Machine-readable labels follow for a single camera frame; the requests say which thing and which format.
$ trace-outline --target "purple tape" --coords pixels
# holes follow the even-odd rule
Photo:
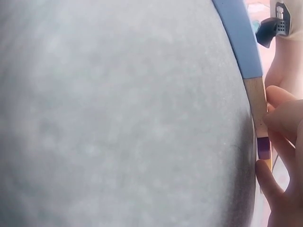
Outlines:
[[[270,141],[268,137],[257,138],[259,159],[270,159]]]

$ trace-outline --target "human hand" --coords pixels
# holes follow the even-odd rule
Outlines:
[[[256,162],[256,175],[269,203],[268,227],[303,226],[303,100],[287,91],[270,86],[270,104],[264,117],[268,136],[285,164],[290,182],[284,192],[263,160]]]

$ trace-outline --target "finger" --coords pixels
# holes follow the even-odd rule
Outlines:
[[[268,112],[272,112],[275,110],[275,108],[271,104],[267,105],[267,109],[268,109]]]
[[[296,171],[295,149],[279,132],[268,131],[268,136],[281,157],[288,174],[292,177]]]
[[[264,160],[256,162],[256,175],[271,210],[283,202],[283,190],[276,183],[270,169]]]
[[[266,97],[267,101],[274,108],[277,108],[279,105],[285,102],[296,100],[291,93],[277,86],[269,86],[266,88]]]
[[[303,119],[303,100],[288,101],[264,116],[268,129],[281,133],[292,144],[297,138],[297,129]]]

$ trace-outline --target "gray cushion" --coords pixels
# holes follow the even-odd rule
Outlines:
[[[0,226],[247,226],[254,134],[210,0],[1,1]]]

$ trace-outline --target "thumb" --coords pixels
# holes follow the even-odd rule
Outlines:
[[[270,209],[273,210],[274,207],[279,206],[283,202],[284,192],[276,183],[264,160],[256,162],[256,175]]]

